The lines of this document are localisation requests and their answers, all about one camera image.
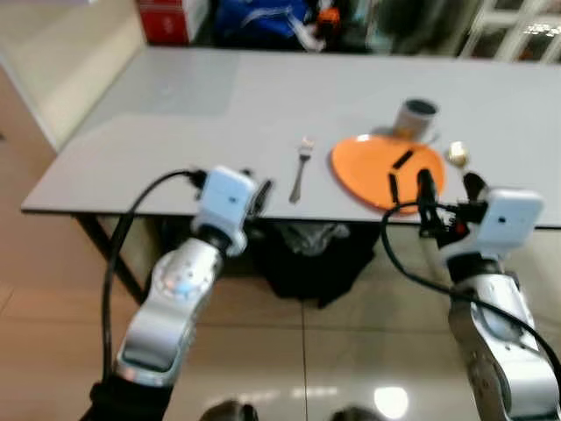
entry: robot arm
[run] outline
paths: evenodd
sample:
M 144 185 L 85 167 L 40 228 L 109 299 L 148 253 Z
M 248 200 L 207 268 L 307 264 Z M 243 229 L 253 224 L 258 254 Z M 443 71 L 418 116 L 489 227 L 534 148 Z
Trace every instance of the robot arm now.
M 227 256 L 246 245 L 244 222 L 258 198 L 248 176 L 218 167 L 207 174 L 195 234 L 156 264 L 146 301 L 117 354 L 112 377 L 91 392 L 85 419 L 159 421 L 169 404 L 195 322 Z
M 474 179 L 477 191 L 470 191 Z M 449 226 L 435 221 L 434 215 L 425 216 L 422 230 L 437 239 L 453 291 L 493 304 L 534 327 L 516 279 L 504 273 L 501 263 L 531 234 L 542 199 L 526 190 L 488 189 L 474 174 L 465 181 L 473 200 Z M 556 376 L 531 334 L 490 310 L 457 300 L 451 302 L 449 323 L 481 420 L 560 419 Z

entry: red box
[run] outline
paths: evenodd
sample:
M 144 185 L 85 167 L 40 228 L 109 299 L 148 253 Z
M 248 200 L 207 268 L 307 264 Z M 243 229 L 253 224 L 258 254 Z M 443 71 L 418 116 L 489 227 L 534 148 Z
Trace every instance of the red box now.
M 138 0 L 146 39 L 153 44 L 187 45 L 209 12 L 209 0 Z

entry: orange plate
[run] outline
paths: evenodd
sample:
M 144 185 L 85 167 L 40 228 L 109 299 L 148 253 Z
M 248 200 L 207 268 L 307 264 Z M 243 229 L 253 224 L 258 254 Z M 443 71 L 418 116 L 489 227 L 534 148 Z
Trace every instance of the orange plate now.
M 393 165 L 408 151 L 411 157 L 399 168 Z M 362 135 L 338 143 L 331 151 L 331 164 L 343 185 L 360 199 L 381 209 L 395 206 L 389 175 L 397 179 L 401 203 L 416 200 L 417 173 L 427 168 L 437 185 L 444 189 L 444 166 L 440 156 L 428 146 L 388 136 Z M 416 208 L 402 213 L 415 213 Z

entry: metal fork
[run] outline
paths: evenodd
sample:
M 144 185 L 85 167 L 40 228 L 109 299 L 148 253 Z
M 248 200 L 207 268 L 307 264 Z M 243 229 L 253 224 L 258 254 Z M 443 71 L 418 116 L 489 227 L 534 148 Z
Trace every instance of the metal fork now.
M 296 175 L 295 185 L 292 188 L 292 193 L 290 193 L 290 198 L 288 199 L 290 203 L 296 203 L 300 200 L 300 190 L 302 188 L 302 174 L 304 172 L 304 166 L 306 165 L 306 162 L 309 161 L 313 149 L 314 141 L 312 139 L 304 137 L 302 139 L 300 147 L 298 148 L 300 163 L 298 166 L 298 174 Z

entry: mug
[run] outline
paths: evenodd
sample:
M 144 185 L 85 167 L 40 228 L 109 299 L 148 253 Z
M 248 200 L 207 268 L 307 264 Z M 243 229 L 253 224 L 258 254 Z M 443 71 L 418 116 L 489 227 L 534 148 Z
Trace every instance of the mug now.
M 394 123 L 394 136 L 414 142 L 432 143 L 439 133 L 433 127 L 438 107 L 425 99 L 411 98 L 400 108 Z

